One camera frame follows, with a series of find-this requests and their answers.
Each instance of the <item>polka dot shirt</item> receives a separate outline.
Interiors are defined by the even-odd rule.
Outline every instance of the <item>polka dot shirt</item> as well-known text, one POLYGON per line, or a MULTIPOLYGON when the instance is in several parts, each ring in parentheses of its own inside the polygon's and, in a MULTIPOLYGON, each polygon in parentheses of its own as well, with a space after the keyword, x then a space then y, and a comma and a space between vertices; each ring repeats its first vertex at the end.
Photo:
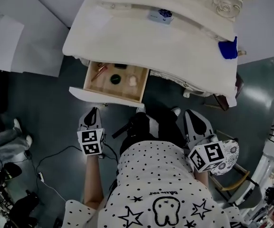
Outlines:
POLYGON ((195 180, 183 150, 170 142, 143 141, 132 145, 122 154, 118 170, 118 186, 96 218, 92 218, 95 210, 78 202, 72 207, 69 200, 64 228, 230 228, 232 223, 243 222, 237 208, 229 208, 229 215, 228 209, 223 210, 214 202, 208 189, 195 180), (69 209, 81 213, 81 219, 76 214, 70 216, 69 209))

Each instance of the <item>dark green floor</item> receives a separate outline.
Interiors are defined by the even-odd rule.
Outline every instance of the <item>dark green floor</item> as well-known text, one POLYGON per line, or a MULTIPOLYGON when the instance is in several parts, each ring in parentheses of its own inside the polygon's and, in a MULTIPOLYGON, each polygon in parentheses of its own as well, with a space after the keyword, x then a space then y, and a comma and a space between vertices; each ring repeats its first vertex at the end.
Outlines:
MULTIPOLYGON (((0 119, 11 127, 14 117, 20 119, 25 133, 32 135, 31 147, 33 162, 38 164, 45 156, 54 154, 69 145, 78 145, 76 131, 79 117, 86 109, 97 106, 101 111, 103 127, 106 129, 106 143, 118 153, 125 135, 112 139, 111 135, 125 125, 135 113, 135 108, 109 104, 90 104, 76 99, 68 89, 70 86, 82 87, 87 68, 73 57, 66 57, 59 78, 35 74, 9 74, 8 109, 0 119)), ((238 98, 238 106, 223 112, 203 106, 204 100, 213 103, 212 97, 202 98, 191 95, 182 96, 183 88, 174 82, 150 76, 146 85, 143 102, 148 113, 156 107, 178 106, 182 110, 193 109, 208 118, 214 130, 221 130, 239 138, 240 154, 238 163, 254 172, 264 142, 274 117, 274 65, 270 60, 258 61, 238 67, 245 82, 238 98)), ((183 119, 178 125, 183 131, 183 119)), ((112 157, 109 149, 104 152, 112 157)), ((25 196, 24 190, 37 191, 36 177, 30 161, 19 163, 22 175, 9 182, 9 189, 15 200, 25 196)), ((57 189, 66 199, 81 200, 84 186, 85 158, 75 149, 45 160, 39 170, 45 182, 57 189)), ((115 179, 116 163, 110 159, 100 160, 101 178, 104 192, 107 193, 115 179)), ((220 177, 223 184, 237 179, 236 173, 227 173, 220 177)), ((39 218, 40 226, 51 228, 56 217, 62 217, 64 202, 53 190, 38 182, 38 194, 42 204, 33 216, 39 218)), ((216 200, 221 199, 215 192, 216 200)))

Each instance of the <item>open drawer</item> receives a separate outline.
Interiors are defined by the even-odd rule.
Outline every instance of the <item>open drawer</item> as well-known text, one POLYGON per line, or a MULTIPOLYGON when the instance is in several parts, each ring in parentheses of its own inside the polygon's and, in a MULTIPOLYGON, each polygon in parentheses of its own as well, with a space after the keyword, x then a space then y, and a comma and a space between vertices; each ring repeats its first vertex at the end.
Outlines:
POLYGON ((70 87, 69 92, 76 98, 94 103, 116 103, 144 108, 141 103, 149 69, 128 65, 126 69, 119 69, 113 63, 98 63, 91 61, 86 74, 83 89, 70 87), (95 76, 104 65, 107 70, 97 78, 95 76), (113 84, 111 77, 120 76, 118 84, 113 84), (130 76, 137 78, 137 85, 130 86, 130 76))

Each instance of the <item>white cube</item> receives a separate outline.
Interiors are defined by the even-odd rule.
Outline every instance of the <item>white cube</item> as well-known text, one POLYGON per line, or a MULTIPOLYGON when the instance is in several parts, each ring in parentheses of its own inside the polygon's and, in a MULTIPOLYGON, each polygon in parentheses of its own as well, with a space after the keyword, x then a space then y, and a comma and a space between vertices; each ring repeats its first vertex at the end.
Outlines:
POLYGON ((101 154, 104 139, 104 128, 78 131, 78 140, 85 155, 101 154))
POLYGON ((215 169, 226 159, 222 141, 196 145, 190 152, 189 159, 198 172, 215 169))

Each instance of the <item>shoe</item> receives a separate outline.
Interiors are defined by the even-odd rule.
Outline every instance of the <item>shoe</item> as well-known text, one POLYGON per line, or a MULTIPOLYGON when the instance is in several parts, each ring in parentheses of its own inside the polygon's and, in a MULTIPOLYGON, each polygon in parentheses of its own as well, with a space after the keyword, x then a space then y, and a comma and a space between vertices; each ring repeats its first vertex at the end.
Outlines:
POLYGON ((175 107, 173 109, 171 109, 171 111, 176 114, 176 116, 179 116, 181 113, 181 109, 179 107, 175 107))
POLYGON ((30 135, 26 136, 26 141, 27 141, 28 146, 31 147, 31 145, 32 145, 32 138, 31 138, 30 135))
POLYGON ((144 108, 138 107, 136 110, 136 113, 139 113, 139 112, 146 113, 145 107, 144 108))
POLYGON ((22 131, 21 126, 19 124, 19 121, 16 118, 13 119, 13 122, 14 122, 14 127, 18 128, 18 129, 20 129, 22 131))

